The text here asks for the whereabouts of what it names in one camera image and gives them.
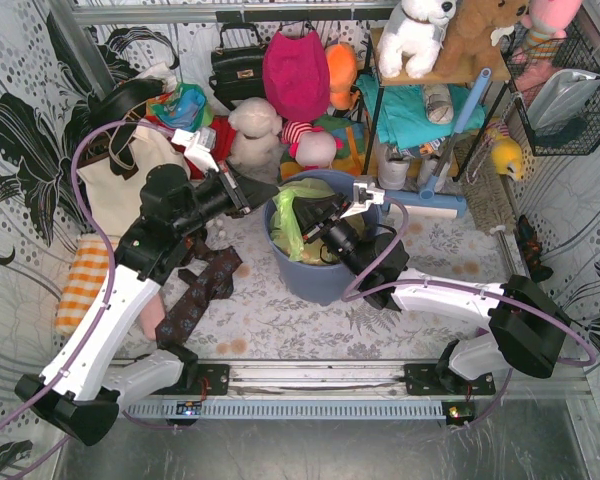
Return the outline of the green trash bag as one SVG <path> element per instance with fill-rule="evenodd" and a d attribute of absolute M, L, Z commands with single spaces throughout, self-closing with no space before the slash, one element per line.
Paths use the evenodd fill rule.
<path fill-rule="evenodd" d="M 318 199 L 334 194 L 334 190 L 324 181 L 316 178 L 304 178 L 290 181 L 280 187 L 273 198 L 275 211 L 268 221 L 270 238 L 292 262 L 313 266 L 335 265 L 339 260 L 328 252 L 322 240 L 306 244 L 303 240 L 300 224 L 293 211 L 296 198 Z"/>

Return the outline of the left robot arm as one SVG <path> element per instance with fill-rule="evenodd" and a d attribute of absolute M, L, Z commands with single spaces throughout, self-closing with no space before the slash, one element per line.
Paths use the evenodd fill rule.
<path fill-rule="evenodd" d="M 209 170 L 199 185 L 177 165 L 153 168 L 140 192 L 140 216 L 110 253 L 96 299 L 43 372 L 21 377 L 16 395 L 43 420 L 92 446 L 144 397 L 202 386 L 197 355 L 172 340 L 117 373 L 108 368 L 135 319 L 187 256 L 194 234 L 221 214 L 249 214 L 277 192 L 230 167 Z"/>

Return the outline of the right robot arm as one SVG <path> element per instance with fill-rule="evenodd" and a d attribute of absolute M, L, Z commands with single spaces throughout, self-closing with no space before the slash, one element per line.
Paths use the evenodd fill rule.
<path fill-rule="evenodd" d="M 486 285 L 430 277 L 408 268 L 409 256 L 393 230 L 362 238 L 344 219 L 353 204 L 343 194 L 297 197 L 292 211 L 305 243 L 322 241 L 351 273 L 361 276 L 358 290 L 376 309 L 418 311 L 476 325 L 469 340 L 453 340 L 418 387 L 468 394 L 479 378 L 513 369 L 546 379 L 566 337 L 569 321 L 529 278 L 513 275 Z"/>

